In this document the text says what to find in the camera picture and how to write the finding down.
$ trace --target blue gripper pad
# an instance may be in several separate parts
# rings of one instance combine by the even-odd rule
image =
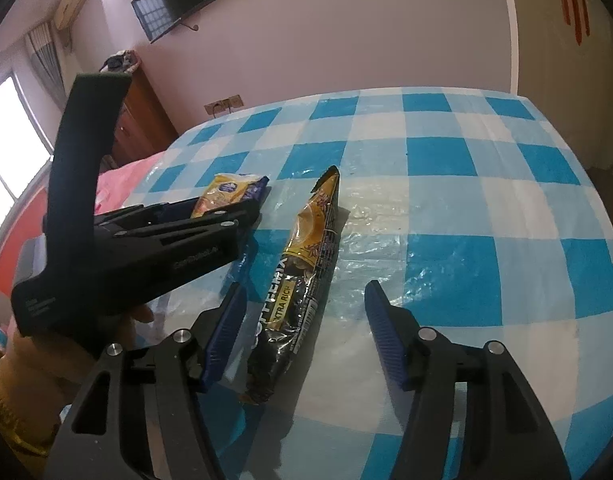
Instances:
[[[364,288],[364,308],[367,311],[367,318],[380,359],[387,369],[389,378],[402,389],[408,389],[406,388],[408,348],[397,333],[393,320],[389,316],[389,309],[401,310],[401,308],[389,303],[377,280],[368,282]]]
[[[211,338],[206,344],[205,366],[200,377],[200,383],[204,391],[208,390],[216,381],[221,380],[245,313],[246,289],[237,285],[234,295],[226,305]]]

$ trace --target wall socket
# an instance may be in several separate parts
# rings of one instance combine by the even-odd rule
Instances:
[[[215,101],[209,103],[208,105],[204,105],[204,109],[208,115],[215,115],[225,112],[229,110],[229,108],[242,108],[243,106],[244,103],[242,102],[240,94],[236,94],[227,99],[221,99],[220,101]]]

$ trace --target table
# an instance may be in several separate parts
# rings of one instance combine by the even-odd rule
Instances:
[[[278,255],[317,177],[341,172],[348,211],[321,323],[265,406],[242,406],[246,356]],[[254,257],[152,304],[154,343],[241,280],[248,313],[224,379],[201,399],[229,479],[386,479],[411,394],[389,383],[363,307],[392,303],[452,341],[503,341],[533,386],[574,478],[613,433],[613,228],[553,126],[527,99],[456,88],[338,92],[264,105],[190,129],[126,204],[202,193],[219,172],[270,193]],[[446,478],[457,470],[464,389]]]

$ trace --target hand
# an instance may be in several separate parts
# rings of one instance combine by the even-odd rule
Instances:
[[[122,318],[113,341],[132,348],[133,320],[153,319],[146,305],[135,307]],[[13,336],[0,359],[0,398],[24,422],[26,432],[43,442],[59,424],[60,412],[73,401],[95,359],[80,345],[56,333],[23,337],[16,326],[11,332]]]

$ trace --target yellow sleeve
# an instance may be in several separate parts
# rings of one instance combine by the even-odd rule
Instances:
[[[42,476],[46,457],[55,439],[55,434],[49,442],[32,443],[25,439],[24,423],[19,420],[0,401],[0,433],[18,460],[36,478]]]

